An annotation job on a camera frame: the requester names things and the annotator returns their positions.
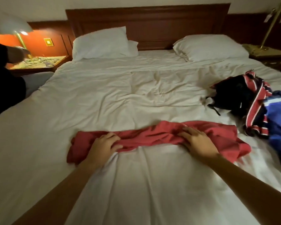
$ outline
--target mattress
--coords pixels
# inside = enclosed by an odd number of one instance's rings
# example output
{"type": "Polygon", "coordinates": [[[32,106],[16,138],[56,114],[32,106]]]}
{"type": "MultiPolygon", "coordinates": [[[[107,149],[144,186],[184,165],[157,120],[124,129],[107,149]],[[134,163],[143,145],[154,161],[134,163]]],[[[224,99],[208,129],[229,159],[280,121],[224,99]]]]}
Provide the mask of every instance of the mattress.
{"type": "MultiPolygon", "coordinates": [[[[0,224],[11,224],[75,169],[77,131],[139,129],[161,120],[239,127],[252,152],[236,165],[281,191],[281,165],[232,115],[202,105],[210,86],[254,69],[281,90],[281,72],[252,59],[186,63],[173,51],[67,62],[38,91],[0,115],[0,224]]],[[[176,145],[115,154],[93,175],[70,224],[258,224],[231,189],[176,145]]]]}

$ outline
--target lamp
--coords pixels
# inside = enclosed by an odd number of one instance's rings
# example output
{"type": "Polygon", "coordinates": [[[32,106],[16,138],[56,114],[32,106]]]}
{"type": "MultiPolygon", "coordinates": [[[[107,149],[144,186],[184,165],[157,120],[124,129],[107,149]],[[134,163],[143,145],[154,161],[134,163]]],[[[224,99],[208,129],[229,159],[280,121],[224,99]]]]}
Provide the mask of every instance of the lamp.
{"type": "Polygon", "coordinates": [[[260,56],[260,55],[278,55],[281,54],[281,51],[271,49],[269,47],[264,46],[266,39],[270,35],[274,25],[276,24],[278,18],[281,16],[281,4],[277,8],[273,8],[271,13],[266,17],[265,23],[269,21],[269,19],[274,15],[273,21],[270,24],[268,31],[261,43],[261,45],[252,45],[252,44],[244,44],[243,47],[252,55],[260,56]]]}
{"type": "Polygon", "coordinates": [[[33,31],[30,25],[23,19],[1,12],[0,14],[0,34],[15,34],[19,39],[22,47],[26,48],[26,45],[22,39],[21,34],[28,35],[28,32],[33,31]]]}

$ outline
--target white lampshade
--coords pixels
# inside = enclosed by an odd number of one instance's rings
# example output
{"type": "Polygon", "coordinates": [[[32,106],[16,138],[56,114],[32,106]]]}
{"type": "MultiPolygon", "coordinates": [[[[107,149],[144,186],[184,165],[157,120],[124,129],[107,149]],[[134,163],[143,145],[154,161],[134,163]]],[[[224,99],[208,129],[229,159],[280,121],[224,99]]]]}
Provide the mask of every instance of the white lampshade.
{"type": "Polygon", "coordinates": [[[31,31],[33,31],[32,28],[25,20],[4,12],[0,14],[0,34],[22,33],[27,35],[27,32],[31,31]]]}

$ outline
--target beige wall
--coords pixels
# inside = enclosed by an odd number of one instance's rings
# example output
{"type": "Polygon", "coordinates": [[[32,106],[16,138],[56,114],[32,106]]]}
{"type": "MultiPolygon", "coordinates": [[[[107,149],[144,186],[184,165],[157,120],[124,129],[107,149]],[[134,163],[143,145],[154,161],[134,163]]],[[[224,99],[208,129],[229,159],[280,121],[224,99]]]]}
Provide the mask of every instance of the beige wall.
{"type": "Polygon", "coordinates": [[[27,21],[67,19],[65,9],[229,3],[229,13],[258,13],[281,0],[0,0],[0,9],[27,21]]]}

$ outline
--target hand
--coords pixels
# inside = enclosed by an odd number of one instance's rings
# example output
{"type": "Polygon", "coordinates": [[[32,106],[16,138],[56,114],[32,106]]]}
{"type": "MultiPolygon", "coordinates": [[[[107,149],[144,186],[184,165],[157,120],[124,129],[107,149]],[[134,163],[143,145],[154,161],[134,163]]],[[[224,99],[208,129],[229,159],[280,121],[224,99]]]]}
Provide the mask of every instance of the hand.
{"type": "Polygon", "coordinates": [[[199,130],[185,127],[185,132],[180,132],[178,136],[182,136],[189,143],[184,143],[189,153],[202,163],[207,164],[209,159],[215,158],[219,155],[219,152],[211,139],[199,130]]]}
{"type": "Polygon", "coordinates": [[[30,54],[29,50],[23,47],[7,46],[8,63],[17,64],[30,54]]]}
{"type": "Polygon", "coordinates": [[[120,138],[113,132],[109,132],[108,134],[97,138],[84,162],[96,169],[103,167],[113,153],[120,148],[123,148],[122,145],[111,147],[118,140],[120,140],[120,138]]]}

